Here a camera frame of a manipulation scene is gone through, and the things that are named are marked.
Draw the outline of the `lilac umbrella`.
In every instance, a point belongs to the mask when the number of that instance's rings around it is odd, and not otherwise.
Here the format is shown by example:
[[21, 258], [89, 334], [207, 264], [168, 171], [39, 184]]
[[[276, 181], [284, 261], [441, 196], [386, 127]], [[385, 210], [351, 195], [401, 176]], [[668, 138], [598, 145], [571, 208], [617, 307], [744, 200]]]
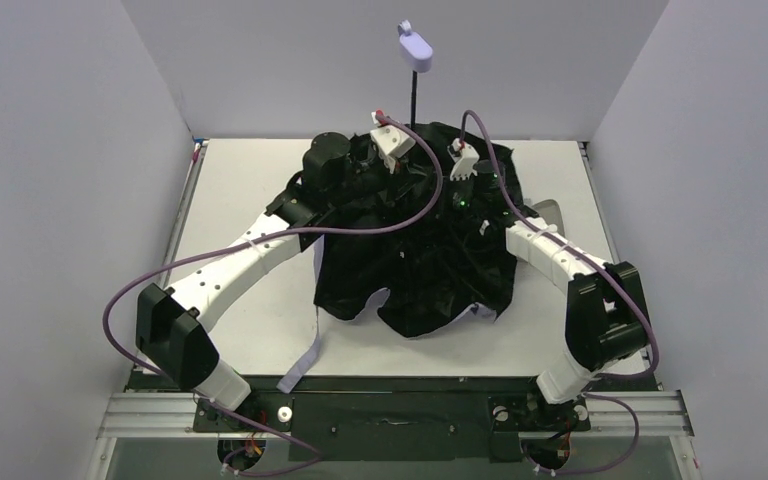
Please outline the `lilac umbrella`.
[[483, 215], [503, 204], [497, 176], [510, 153], [493, 147], [499, 166], [473, 163], [458, 180], [459, 158], [443, 164], [435, 213], [383, 236], [327, 237], [314, 247], [314, 304], [342, 321], [375, 308], [393, 331], [413, 339], [463, 317], [496, 319], [511, 303], [516, 261]]

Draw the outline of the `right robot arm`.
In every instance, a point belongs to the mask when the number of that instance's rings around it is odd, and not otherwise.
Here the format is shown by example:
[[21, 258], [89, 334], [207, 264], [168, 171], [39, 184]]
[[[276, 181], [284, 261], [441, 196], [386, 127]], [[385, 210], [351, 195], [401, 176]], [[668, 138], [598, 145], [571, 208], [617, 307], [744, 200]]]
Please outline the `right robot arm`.
[[559, 234], [557, 226], [526, 214], [513, 201], [508, 172], [494, 173], [507, 207], [507, 252], [540, 272], [566, 297], [561, 353], [536, 383], [543, 399], [561, 404], [601, 378], [638, 379], [660, 363], [640, 275], [628, 262], [591, 255]]

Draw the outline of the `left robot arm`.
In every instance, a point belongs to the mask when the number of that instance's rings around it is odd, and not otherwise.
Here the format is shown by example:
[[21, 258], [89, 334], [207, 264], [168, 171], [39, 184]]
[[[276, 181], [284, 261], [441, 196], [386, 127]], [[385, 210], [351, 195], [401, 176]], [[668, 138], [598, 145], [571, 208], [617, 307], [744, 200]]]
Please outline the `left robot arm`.
[[352, 229], [346, 205], [371, 195], [390, 173], [378, 157], [361, 161], [351, 138], [317, 135], [302, 170], [231, 245], [198, 258], [200, 268], [167, 287], [151, 283], [137, 299], [136, 346], [178, 387], [224, 409], [238, 409], [250, 384], [221, 358], [210, 333], [227, 310], [283, 262], [326, 235], [371, 236]]

